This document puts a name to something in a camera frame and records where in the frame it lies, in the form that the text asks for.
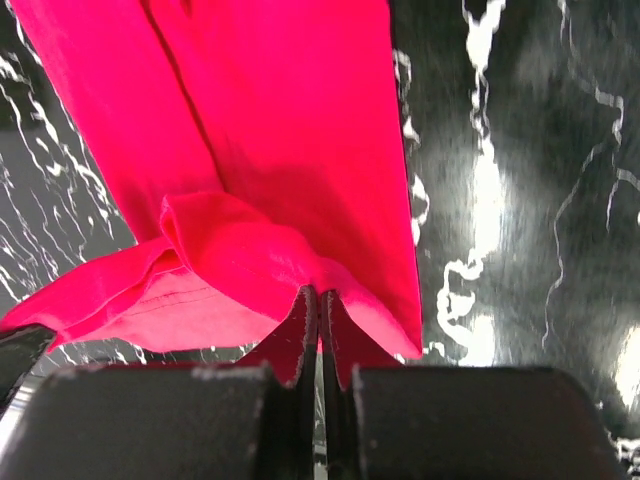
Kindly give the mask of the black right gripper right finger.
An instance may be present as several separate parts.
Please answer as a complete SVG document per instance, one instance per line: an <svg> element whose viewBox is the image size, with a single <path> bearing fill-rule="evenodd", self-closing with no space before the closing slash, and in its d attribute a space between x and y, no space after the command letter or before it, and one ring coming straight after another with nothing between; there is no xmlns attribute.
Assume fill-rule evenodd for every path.
<svg viewBox="0 0 640 480"><path fill-rule="evenodd" d="M546 367L405 366L321 300L332 479L621 479L589 397Z"/></svg>

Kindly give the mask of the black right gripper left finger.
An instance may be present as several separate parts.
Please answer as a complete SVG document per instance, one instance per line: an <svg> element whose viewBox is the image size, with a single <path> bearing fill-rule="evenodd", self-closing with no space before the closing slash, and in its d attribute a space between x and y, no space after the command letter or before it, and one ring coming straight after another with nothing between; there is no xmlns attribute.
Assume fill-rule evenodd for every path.
<svg viewBox="0 0 640 480"><path fill-rule="evenodd" d="M49 375L1 456L5 479L309 479L317 297L227 364L87 365Z"/></svg>

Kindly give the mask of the bright pink t-shirt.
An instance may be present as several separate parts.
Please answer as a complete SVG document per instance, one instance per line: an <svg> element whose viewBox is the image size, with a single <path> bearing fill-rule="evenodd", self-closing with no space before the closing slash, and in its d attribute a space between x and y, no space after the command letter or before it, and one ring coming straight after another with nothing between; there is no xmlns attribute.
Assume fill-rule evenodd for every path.
<svg viewBox="0 0 640 480"><path fill-rule="evenodd" d="M16 1L136 245L10 310L58 343L259 341L338 292L390 354L422 351L384 1Z"/></svg>

